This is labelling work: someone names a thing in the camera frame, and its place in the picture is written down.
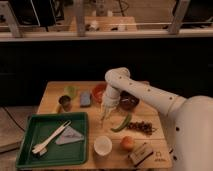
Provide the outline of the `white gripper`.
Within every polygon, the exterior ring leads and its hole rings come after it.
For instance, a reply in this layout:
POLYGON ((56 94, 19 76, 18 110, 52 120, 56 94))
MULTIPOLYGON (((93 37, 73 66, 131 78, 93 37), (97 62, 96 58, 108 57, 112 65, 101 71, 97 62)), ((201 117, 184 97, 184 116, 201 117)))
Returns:
POLYGON ((107 85, 105 92, 102 96, 101 103, 101 119, 100 124, 103 127, 104 120, 108 117, 108 114, 114 110, 119 104, 120 91, 111 85, 107 85))

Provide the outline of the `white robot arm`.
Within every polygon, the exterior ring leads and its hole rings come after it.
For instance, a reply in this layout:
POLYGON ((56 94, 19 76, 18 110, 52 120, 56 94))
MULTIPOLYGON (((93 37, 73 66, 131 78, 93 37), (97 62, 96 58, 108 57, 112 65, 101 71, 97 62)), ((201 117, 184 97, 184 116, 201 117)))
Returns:
POLYGON ((178 128, 173 146, 177 160, 172 171, 213 171, 213 97, 185 98, 134 81, 125 67, 108 70, 105 81, 102 117, 117 107, 121 92, 126 91, 170 118, 178 128))

